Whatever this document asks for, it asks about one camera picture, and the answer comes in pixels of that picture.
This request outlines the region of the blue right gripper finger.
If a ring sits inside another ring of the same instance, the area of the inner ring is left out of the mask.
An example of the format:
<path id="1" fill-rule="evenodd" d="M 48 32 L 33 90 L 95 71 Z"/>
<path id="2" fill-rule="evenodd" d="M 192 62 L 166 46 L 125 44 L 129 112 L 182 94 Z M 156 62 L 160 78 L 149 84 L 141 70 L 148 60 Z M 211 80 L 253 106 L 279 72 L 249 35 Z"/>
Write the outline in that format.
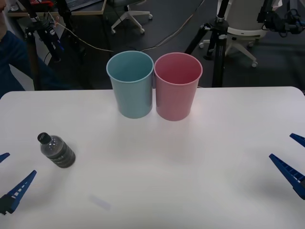
<path id="1" fill-rule="evenodd" d="M 287 163 L 279 159 L 274 154 L 271 154 L 269 158 L 286 178 L 286 180 L 291 184 L 293 190 L 298 194 L 301 199 L 305 199 L 305 176 L 289 166 Z"/>
<path id="2" fill-rule="evenodd" d="M 300 135 L 297 135 L 297 134 L 294 134 L 294 133 L 291 133 L 290 137 L 295 140 L 296 142 L 298 142 L 300 145 L 302 146 L 305 146 L 305 138 L 300 136 Z"/>

